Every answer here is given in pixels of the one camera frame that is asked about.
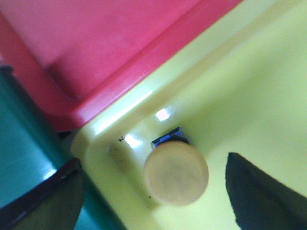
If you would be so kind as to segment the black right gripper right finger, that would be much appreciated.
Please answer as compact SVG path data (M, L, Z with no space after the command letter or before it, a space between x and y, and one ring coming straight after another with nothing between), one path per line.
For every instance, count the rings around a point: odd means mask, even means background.
M305 230L307 198L238 153L229 153L225 186L242 230Z

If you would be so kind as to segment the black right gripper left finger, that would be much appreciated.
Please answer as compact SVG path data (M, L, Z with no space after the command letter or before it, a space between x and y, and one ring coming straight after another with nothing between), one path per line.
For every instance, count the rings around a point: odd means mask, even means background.
M71 159L51 177L0 209L2 230L72 230L83 206L80 160Z

